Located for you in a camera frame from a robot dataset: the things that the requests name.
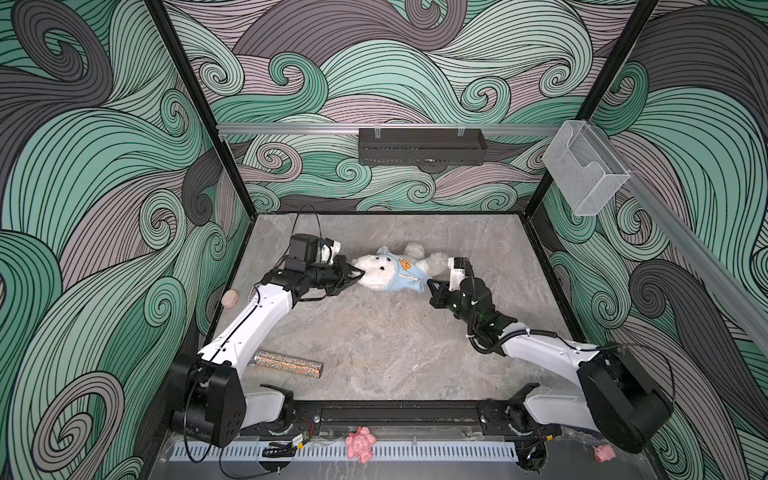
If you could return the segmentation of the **black cage corner post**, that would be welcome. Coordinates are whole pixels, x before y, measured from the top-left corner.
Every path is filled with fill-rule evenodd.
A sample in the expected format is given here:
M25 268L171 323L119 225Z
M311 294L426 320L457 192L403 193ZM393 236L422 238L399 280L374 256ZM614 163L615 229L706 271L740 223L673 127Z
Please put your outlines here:
M619 74L657 4L658 0L641 0L637 2L627 24L609 52L606 63L577 112L577 120L589 120L595 114L603 96Z

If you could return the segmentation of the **small pink toy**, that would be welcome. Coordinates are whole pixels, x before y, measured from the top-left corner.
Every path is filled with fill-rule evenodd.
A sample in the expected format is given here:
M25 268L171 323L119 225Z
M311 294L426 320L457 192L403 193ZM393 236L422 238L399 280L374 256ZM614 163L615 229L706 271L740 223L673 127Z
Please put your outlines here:
M599 463L609 462L616 458L616 452L611 445L599 445L594 448L594 458Z

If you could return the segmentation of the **aluminium rail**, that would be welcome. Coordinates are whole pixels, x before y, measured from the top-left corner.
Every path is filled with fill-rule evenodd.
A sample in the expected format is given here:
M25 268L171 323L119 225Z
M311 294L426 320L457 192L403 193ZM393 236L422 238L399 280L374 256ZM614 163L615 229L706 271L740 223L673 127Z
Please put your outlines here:
M468 129L479 129L489 136L552 136L560 125L555 124L381 124L381 123L218 123L220 135L357 135L362 129L372 129L380 136L385 129L449 130L461 136Z
M629 174L627 191L644 206L733 322L766 353L767 313L695 234L693 200L660 148L637 134L622 133L609 138L600 127L595 130Z

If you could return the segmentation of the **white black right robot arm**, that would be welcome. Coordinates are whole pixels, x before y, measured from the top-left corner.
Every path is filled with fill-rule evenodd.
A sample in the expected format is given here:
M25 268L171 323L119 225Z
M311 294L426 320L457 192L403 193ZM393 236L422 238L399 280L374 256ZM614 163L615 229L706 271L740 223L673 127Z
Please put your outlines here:
M430 280L430 303L466 325L473 349L535 364L569 382L565 389L536 382L509 400L513 429L523 434L545 426L596 432L616 447L638 453L671 418L673 397L626 344L596 346L532 328L498 311L479 279Z

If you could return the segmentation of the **pink plush toy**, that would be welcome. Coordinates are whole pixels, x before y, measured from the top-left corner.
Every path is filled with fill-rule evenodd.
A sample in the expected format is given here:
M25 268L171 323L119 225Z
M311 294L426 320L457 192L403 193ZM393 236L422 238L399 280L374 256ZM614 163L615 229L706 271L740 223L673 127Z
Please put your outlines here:
M374 457L373 447L376 443L377 439L368 427L358 427L345 440L346 456L349 460L367 463Z

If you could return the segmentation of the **clear acrylic wall bin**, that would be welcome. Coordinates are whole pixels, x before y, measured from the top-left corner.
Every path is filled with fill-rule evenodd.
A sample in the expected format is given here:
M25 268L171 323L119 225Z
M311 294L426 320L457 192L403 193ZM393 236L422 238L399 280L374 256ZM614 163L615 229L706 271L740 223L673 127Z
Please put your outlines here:
M577 217L597 216L630 178L608 136L584 120L565 121L542 160Z

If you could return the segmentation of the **pink round wooden block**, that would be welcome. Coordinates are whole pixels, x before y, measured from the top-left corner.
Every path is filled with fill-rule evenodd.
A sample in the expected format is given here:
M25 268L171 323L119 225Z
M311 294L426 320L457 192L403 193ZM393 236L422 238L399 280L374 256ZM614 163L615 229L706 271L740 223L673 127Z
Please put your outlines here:
M239 293L234 289L227 290L221 297L221 305L224 309L234 308L239 301Z

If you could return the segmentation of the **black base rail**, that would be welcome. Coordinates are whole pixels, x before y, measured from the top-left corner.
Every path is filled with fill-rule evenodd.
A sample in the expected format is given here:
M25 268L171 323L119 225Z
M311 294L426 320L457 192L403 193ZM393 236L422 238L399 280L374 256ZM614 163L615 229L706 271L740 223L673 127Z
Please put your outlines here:
M532 417L511 400L297 400L288 412L321 426L476 426L516 430Z

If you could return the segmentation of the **aluminium rail back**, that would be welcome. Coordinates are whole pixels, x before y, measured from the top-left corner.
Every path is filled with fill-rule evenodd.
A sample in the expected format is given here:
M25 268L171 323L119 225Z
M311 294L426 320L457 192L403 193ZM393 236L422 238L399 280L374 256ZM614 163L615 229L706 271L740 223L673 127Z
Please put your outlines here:
M461 136L468 129L479 129L489 136L552 136L560 125L555 124L381 124L381 123L218 123L220 135L357 135L362 129L372 129L380 136L385 129L449 130Z

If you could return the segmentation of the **glitter multicolour tube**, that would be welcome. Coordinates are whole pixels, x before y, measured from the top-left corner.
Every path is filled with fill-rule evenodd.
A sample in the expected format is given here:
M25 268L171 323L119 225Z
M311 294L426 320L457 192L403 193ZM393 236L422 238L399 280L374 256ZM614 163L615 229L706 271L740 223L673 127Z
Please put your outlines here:
M323 373L323 364L321 362L265 350L258 350L249 361L249 365L316 379L319 379Z

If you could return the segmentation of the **black wall-mounted tray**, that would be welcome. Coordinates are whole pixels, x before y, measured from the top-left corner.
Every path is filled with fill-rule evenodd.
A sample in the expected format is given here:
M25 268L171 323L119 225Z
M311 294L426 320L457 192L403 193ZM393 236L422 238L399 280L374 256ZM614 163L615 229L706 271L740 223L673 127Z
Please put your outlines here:
M372 129L358 133L358 159L367 166L462 166L480 165L488 152L479 129L461 136L449 130Z

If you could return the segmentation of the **aluminium rail right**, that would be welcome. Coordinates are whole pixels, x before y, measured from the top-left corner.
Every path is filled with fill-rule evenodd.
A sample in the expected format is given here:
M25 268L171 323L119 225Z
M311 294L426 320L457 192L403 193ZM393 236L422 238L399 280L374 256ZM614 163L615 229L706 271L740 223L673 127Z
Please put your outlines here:
M637 134L622 133L609 138L600 127L595 130L629 174L627 191L644 206L733 322L766 353L767 313L695 234L693 200L660 148Z

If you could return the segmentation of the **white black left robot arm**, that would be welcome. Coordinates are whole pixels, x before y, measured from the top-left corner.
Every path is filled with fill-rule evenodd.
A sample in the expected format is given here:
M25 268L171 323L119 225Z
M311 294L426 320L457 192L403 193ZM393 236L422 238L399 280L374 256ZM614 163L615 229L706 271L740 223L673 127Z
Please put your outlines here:
M318 265L290 260L269 270L235 320L195 354L178 354L166 376L168 429L215 447L229 445L244 428L291 421L292 394L261 386L244 391L242 377L270 331L302 297L322 290L337 296L365 272L343 255Z

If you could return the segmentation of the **white plush teddy bear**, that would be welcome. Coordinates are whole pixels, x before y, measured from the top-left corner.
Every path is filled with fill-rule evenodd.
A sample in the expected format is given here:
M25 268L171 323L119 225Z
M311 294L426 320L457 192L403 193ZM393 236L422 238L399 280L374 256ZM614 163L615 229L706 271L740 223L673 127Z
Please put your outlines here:
M449 256L446 253L435 252L427 254L424 247L417 242L408 243L402 253L394 254L403 255L409 260L414 261L418 267L424 269L431 276L431 279L442 275L448 270L447 261ZM384 269L383 265L385 262L385 259L378 259L376 253L355 259L352 265L365 271L365 275L359 280L359 283L370 290L386 292L384 287L393 274Z

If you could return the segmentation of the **light blue fleece hoodie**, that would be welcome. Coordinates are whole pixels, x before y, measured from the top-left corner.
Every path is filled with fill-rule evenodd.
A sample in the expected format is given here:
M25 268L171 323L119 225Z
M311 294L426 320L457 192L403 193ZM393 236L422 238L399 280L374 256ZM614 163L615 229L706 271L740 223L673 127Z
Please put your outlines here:
M392 253L386 246L381 247L376 252L376 257L385 259L384 269L393 274L384 287L386 292L403 289L423 292L427 282L431 279L431 276L424 269L418 267L414 261L403 255Z

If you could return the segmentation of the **black left corner post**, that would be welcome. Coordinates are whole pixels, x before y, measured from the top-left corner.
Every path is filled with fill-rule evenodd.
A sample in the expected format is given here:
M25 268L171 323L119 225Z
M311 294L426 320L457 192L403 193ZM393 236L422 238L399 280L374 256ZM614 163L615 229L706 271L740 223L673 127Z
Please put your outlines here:
M191 102L195 111L203 124L205 132L212 142L212 146L216 151L224 170L233 184L235 193L243 204L246 214L251 222L255 222L257 213L245 183L238 171L238 165L235 162L230 147L219 135L214 114L204 96L202 87L194 74L191 62L186 55L180 37L173 26L164 2L160 0L145 0L144 3L185 89L191 96Z

